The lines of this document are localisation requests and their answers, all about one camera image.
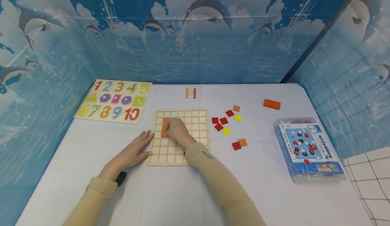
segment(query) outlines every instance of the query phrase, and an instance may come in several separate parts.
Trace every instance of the green square piece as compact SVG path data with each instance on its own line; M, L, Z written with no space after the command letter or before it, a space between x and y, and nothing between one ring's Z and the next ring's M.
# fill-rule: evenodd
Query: green square piece
M133 106L142 107L145 103L145 97L135 97L133 101Z

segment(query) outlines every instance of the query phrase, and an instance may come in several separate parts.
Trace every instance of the child's hand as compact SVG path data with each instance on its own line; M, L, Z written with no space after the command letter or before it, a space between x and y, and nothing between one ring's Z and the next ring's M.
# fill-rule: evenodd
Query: child's hand
M150 130L146 132L142 131L139 136L105 165L99 177L115 181L121 170L132 167L152 155L152 152L143 152L139 154L139 151L148 144L153 137L154 133L151 134Z

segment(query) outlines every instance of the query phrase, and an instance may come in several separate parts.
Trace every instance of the number 8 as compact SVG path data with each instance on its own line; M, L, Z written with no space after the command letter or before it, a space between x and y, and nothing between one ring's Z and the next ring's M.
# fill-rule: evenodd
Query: number 8
M105 106L103 108L103 111L100 113L100 118L107 118L108 115L110 114L111 107L110 106Z

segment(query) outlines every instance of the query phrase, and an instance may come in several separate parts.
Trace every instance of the hand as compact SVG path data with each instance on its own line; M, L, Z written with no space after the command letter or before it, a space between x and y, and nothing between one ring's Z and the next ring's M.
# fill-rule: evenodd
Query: hand
M99 177L115 181L121 170L132 167L152 155L152 152L143 152L139 154L139 151L148 144L153 137L154 133L151 134L150 130L146 132L142 131L139 136L105 165Z
M187 149L191 144L197 142L190 134L179 118L172 118L162 126L167 135L174 139L178 144Z

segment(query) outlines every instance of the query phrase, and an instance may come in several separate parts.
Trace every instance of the number 5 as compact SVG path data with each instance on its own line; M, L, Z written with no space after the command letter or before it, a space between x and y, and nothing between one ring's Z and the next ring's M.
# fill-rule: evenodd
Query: number 5
M149 90L149 83L142 84L142 85L141 85L141 90L142 90L142 91L139 91L139 93L141 93L141 94L147 93L147 91Z

